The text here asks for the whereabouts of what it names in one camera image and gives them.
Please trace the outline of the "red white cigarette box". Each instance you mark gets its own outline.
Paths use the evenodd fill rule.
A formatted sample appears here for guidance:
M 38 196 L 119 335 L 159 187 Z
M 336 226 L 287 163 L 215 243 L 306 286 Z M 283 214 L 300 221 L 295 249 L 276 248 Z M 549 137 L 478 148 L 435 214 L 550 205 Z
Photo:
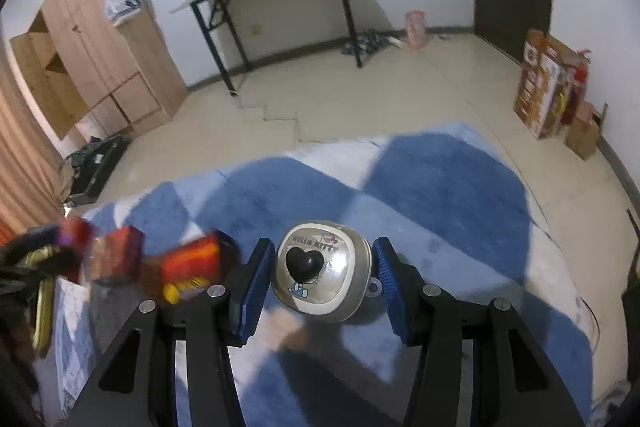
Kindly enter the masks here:
M 224 283 L 239 263 L 238 245 L 229 235 L 213 231 L 199 239 L 141 261 L 143 294 L 165 305 L 178 305 Z

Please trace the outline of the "lavender round compact case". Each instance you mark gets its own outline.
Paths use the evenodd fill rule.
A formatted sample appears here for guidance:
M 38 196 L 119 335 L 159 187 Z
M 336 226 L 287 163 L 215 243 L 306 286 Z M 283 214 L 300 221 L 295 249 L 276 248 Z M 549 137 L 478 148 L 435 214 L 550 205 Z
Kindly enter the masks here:
M 329 323 L 350 319 L 363 300 L 382 295 L 370 243 L 331 221 L 294 225 L 283 237 L 271 277 L 283 306 Z

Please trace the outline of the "red cigarette carton with lighter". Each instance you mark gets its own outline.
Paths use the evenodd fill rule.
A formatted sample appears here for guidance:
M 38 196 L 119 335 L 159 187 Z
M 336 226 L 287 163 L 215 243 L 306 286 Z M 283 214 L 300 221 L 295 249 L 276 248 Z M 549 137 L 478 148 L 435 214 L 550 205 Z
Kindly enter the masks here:
M 76 284 L 81 275 L 86 282 L 101 286 L 128 284 L 139 277 L 143 242 L 144 233 L 131 225 L 96 236 L 88 221 L 66 218 L 58 228 L 56 243 L 70 248 L 75 258 L 62 275 Z

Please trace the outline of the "yellow oval plastic tray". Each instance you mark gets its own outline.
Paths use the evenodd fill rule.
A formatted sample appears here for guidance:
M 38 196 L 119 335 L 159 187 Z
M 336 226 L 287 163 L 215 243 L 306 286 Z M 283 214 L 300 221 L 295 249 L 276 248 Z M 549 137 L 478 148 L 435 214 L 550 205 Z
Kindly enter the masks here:
M 32 347 L 38 358 L 43 359 L 51 346 L 53 329 L 55 281 L 44 279 L 30 299 L 29 324 L 32 328 Z

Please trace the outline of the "beige curtain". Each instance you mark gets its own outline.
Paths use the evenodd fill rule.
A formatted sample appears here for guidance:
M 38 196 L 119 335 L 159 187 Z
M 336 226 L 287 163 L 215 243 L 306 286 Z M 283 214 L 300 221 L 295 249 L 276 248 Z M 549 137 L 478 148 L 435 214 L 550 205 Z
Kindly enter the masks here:
M 1 52 L 1 222 L 14 233 L 61 220 L 62 158 L 42 131 Z

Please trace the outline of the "open black suitcase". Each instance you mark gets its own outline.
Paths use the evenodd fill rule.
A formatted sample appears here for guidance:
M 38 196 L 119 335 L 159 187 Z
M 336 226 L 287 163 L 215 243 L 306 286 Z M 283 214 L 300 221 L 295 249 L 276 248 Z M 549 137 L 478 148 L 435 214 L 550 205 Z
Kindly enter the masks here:
M 72 207 L 96 202 L 130 144 L 127 135 L 107 140 L 92 138 L 68 155 L 60 170 L 61 202 Z

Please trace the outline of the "brown cardboard box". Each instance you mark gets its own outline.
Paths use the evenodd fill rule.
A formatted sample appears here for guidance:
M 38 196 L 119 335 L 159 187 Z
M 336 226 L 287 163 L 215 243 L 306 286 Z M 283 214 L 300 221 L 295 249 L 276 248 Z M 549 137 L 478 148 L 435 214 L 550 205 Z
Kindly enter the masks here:
M 601 110 L 587 101 L 582 101 L 565 138 L 565 145 L 580 159 L 587 160 L 596 151 L 602 128 L 608 113 L 608 104 Z

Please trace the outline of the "wooden wardrobe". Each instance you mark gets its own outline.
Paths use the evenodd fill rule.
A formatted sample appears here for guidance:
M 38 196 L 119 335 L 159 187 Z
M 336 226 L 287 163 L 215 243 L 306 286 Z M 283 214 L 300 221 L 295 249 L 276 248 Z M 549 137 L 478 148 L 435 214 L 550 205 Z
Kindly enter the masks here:
M 82 122 L 142 135 L 174 117 L 188 90 L 149 5 L 113 22 L 111 0 L 43 0 L 10 38 L 18 70 L 60 140 Z

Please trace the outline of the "red fire extinguisher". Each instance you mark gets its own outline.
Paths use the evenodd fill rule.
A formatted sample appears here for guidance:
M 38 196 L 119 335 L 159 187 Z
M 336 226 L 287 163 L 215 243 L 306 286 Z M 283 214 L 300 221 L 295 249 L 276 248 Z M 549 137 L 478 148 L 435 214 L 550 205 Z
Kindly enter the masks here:
M 566 104 L 561 118 L 561 124 L 563 126 L 568 126 L 572 123 L 576 110 L 587 88 L 591 51 L 590 49 L 582 49 L 578 50 L 577 54 L 580 60 L 573 67 L 572 73 L 570 74 L 570 82 L 568 83 L 570 90 L 568 90 Z

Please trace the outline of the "orange printed cardboard box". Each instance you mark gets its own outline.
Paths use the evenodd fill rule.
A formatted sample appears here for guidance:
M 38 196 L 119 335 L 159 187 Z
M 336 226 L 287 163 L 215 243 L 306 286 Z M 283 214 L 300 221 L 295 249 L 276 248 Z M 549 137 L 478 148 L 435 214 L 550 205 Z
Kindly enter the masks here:
M 535 139 L 558 131 L 576 68 L 582 64 L 582 55 L 552 35 L 527 31 L 513 110 Z

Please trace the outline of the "dark clothes pile on floor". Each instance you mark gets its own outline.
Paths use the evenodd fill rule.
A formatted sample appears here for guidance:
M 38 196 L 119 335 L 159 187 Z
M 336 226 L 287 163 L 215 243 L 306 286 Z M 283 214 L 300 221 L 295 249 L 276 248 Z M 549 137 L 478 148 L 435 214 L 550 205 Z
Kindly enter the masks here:
M 358 32 L 356 43 L 346 42 L 341 49 L 341 54 L 369 57 L 386 49 L 388 46 L 403 49 L 405 43 L 397 37 L 384 36 L 373 29 L 366 29 Z

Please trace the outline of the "pink bag on floor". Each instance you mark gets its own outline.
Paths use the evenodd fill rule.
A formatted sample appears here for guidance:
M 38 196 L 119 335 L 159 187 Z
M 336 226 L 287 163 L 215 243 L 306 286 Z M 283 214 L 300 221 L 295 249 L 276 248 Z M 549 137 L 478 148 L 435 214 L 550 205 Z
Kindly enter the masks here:
M 411 49 L 420 50 L 426 46 L 426 14 L 420 10 L 406 13 L 405 30 L 407 44 Z

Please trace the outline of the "black folding table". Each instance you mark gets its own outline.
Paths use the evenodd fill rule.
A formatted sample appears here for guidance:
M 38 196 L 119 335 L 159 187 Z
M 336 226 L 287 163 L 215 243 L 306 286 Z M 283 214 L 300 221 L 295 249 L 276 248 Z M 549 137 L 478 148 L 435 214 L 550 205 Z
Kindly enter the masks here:
M 216 70 L 188 90 L 223 83 L 230 95 L 240 87 L 232 77 L 318 51 L 357 45 L 352 0 L 186 0 L 171 14 L 189 11 Z

